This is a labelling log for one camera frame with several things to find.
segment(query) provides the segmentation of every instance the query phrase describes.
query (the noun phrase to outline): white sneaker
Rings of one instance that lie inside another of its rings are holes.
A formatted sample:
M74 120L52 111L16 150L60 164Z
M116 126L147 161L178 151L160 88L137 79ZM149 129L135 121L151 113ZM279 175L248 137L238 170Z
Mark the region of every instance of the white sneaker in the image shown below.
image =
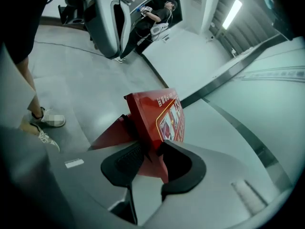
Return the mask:
M32 126L36 127L39 131L39 135L38 135L38 138L43 142L43 143L48 143L48 144L52 144L54 145L57 149L58 149L58 152L60 151L60 148L58 146L58 144L48 136L48 134L44 133L43 130L38 126L38 125L35 125L33 123L31 123Z
M123 63L123 59L121 59L120 57L117 57L114 59L115 61L119 62L119 63Z
M36 118L35 115L32 113L33 119L37 123L44 123L47 124L48 126L52 127L61 127L66 123L66 119L63 115L61 114L52 114L51 109L44 109L41 107L42 111L42 118Z

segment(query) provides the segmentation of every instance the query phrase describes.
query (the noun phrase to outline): gray floor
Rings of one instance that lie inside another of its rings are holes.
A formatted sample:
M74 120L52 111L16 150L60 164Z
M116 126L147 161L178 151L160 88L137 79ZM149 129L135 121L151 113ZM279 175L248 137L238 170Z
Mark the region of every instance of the gray floor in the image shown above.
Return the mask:
M61 128L45 128L61 152L82 152L120 115L129 113L123 97L163 85L145 61L131 53L125 63L94 49L85 31L40 26L30 56L41 105L66 117Z

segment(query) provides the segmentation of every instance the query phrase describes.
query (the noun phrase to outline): black shorts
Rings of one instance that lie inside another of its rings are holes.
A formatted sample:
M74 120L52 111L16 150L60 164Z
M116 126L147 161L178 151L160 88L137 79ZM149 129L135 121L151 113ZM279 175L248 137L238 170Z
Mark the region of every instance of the black shorts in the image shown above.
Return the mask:
M14 63L32 51L40 18L48 0L10 0L4 8L3 41Z

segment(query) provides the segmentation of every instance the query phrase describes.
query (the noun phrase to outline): ceiling light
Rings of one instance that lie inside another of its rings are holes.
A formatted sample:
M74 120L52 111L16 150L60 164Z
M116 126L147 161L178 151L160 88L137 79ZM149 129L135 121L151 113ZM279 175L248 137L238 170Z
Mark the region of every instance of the ceiling light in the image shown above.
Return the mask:
M242 7L242 3L239 0L235 0L227 18L223 23L223 27L225 29L228 29L229 25L231 24L231 22L233 21L233 19L235 18L241 7Z

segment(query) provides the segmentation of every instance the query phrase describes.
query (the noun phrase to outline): person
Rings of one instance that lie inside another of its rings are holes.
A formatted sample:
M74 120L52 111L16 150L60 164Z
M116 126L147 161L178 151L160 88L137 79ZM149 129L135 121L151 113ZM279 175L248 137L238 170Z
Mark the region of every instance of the person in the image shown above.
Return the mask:
M175 0L167 0L163 9L157 10L156 12L148 12L144 10L143 13L146 17L136 24L135 28L129 35L129 40L124 52L121 56L115 58L115 60L122 63L125 57L137 46L139 40L149 35L150 29L153 27L154 23L166 23L176 8L177 2Z
M5 31L3 42L19 72L35 90L34 80L28 68L28 55L33 49L35 34L47 0L15 1L16 4L11 7L10 11L7 11L8 14L5 16L6 21L3 23L3 31ZM42 107L37 95L34 96L28 109L31 111L31 116L37 124L60 127L66 122L63 115L53 114L51 110ZM37 124L29 123L23 118L20 129L36 135L42 142L52 144L59 150L57 143Z

